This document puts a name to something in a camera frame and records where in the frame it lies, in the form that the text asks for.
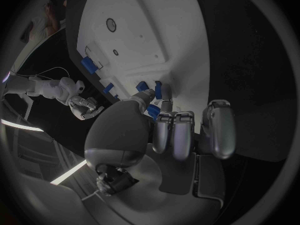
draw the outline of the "black circle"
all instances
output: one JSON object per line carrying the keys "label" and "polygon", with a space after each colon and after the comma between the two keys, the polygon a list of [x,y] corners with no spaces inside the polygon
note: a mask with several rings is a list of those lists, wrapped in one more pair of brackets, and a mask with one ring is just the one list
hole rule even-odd
{"label": "black circle", "polygon": [[112,33],[114,33],[117,29],[117,25],[116,25],[115,21],[111,18],[106,20],[106,26],[107,26],[108,30],[111,31]]}

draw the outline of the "white light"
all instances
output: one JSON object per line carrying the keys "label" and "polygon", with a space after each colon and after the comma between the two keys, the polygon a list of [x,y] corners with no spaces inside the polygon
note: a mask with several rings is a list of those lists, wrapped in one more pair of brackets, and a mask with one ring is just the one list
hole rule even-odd
{"label": "white light", "polygon": [[54,184],[54,185],[60,184],[63,180],[65,180],[68,177],[70,177],[73,173],[75,173],[78,169],[80,169],[86,163],[87,163],[87,160],[82,161],[81,163],[79,163],[78,165],[76,165],[75,167],[73,167],[71,170],[67,171],[65,174],[61,175],[60,177],[58,177],[57,179],[53,180],[50,183]]}
{"label": "white light", "polygon": [[3,79],[2,83],[4,83],[7,79],[9,79],[10,74],[11,74],[11,72],[9,71],[6,78]]}
{"label": "white light", "polygon": [[3,123],[4,125],[7,125],[7,126],[11,126],[11,127],[17,128],[17,129],[26,129],[26,130],[43,132],[42,129],[39,129],[37,127],[24,126],[24,125],[16,124],[16,123],[13,123],[13,122],[10,122],[10,121],[6,121],[6,120],[3,120],[3,119],[1,119],[1,123]]}

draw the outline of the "light strip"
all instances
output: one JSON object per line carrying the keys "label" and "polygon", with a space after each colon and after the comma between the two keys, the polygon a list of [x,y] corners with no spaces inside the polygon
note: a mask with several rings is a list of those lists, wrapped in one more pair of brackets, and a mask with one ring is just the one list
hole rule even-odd
{"label": "light strip", "polygon": [[11,72],[9,71],[7,76],[2,80],[2,83],[4,83],[7,79],[9,79]]}
{"label": "light strip", "polygon": [[62,181],[70,177],[73,173],[75,173],[78,169],[80,169],[85,164],[87,164],[87,160],[82,161],[81,163],[73,167],[71,170],[67,171],[66,173],[64,173],[63,175],[61,175],[60,177],[58,177],[57,179],[53,180],[50,183],[54,185],[60,184]]}
{"label": "light strip", "polygon": [[17,128],[17,129],[25,129],[25,130],[32,130],[32,131],[43,132],[42,129],[39,129],[37,127],[24,126],[24,125],[16,124],[16,123],[13,123],[13,122],[10,122],[10,121],[6,121],[6,120],[3,120],[3,119],[1,119],[1,123],[3,123],[4,125],[7,125],[7,126],[11,126],[11,127]]}

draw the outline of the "person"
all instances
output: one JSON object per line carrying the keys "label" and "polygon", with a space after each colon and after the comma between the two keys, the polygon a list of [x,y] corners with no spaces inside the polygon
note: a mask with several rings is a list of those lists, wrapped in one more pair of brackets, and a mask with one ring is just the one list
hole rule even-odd
{"label": "person", "polygon": [[56,33],[60,27],[61,24],[56,18],[53,4],[49,2],[37,16],[31,19],[20,40],[24,43],[29,41],[38,43]]}

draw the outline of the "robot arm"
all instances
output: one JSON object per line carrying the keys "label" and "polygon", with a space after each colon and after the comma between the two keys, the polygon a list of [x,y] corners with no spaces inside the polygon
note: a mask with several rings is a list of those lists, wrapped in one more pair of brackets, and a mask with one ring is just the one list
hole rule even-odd
{"label": "robot arm", "polygon": [[76,83],[69,77],[61,80],[42,80],[37,76],[25,78],[11,75],[7,80],[4,94],[27,94],[30,97],[43,95],[47,99],[56,99],[65,106],[69,106],[71,112],[80,120],[93,118],[100,114],[103,106],[97,107],[97,101],[92,97],[85,100],[79,94],[83,92],[85,85],[82,81]]}

